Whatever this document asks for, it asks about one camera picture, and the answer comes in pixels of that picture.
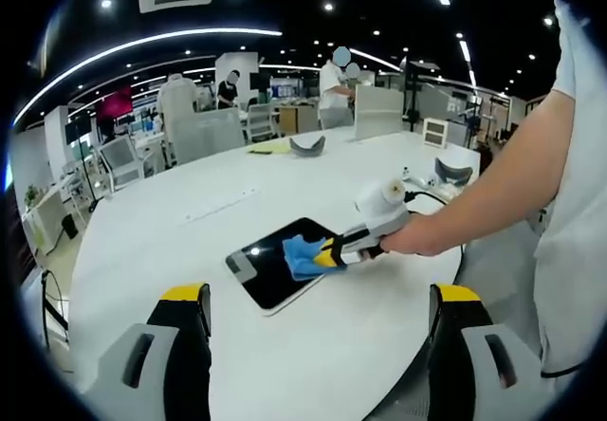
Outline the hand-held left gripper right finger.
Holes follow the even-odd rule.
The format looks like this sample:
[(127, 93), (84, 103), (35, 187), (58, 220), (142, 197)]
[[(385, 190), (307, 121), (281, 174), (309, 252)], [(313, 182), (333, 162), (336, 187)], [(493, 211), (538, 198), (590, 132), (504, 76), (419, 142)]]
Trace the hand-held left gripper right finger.
[(479, 296), (433, 284), (429, 313), (430, 420), (536, 420), (546, 406), (539, 358), (492, 321)]

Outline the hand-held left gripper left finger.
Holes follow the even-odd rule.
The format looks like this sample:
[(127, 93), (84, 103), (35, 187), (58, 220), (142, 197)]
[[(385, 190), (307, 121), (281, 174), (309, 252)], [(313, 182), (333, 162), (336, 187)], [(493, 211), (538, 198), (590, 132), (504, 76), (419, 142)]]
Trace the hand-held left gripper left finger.
[(101, 356), (84, 393), (100, 420), (209, 420), (211, 290), (176, 286)]

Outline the person's right hand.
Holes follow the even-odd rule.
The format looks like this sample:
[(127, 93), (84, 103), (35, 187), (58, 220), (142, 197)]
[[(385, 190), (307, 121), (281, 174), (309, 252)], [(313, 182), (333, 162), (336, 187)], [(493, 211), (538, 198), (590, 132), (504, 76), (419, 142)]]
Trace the person's right hand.
[(430, 255), (432, 253), (432, 218), (428, 215), (413, 214), (405, 226), (385, 236), (380, 241), (380, 247), (384, 252)]

